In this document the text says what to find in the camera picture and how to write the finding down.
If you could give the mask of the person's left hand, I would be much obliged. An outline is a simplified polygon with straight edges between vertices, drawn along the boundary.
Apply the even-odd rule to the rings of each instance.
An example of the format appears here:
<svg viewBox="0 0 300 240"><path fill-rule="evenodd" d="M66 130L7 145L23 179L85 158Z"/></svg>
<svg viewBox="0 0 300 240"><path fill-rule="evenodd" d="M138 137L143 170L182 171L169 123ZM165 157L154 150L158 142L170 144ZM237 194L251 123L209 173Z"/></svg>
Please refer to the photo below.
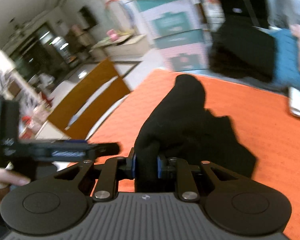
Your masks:
<svg viewBox="0 0 300 240"><path fill-rule="evenodd" d="M24 186L30 182L30 178L19 174L18 172L6 168L0 168L0 190L10 185Z"/></svg>

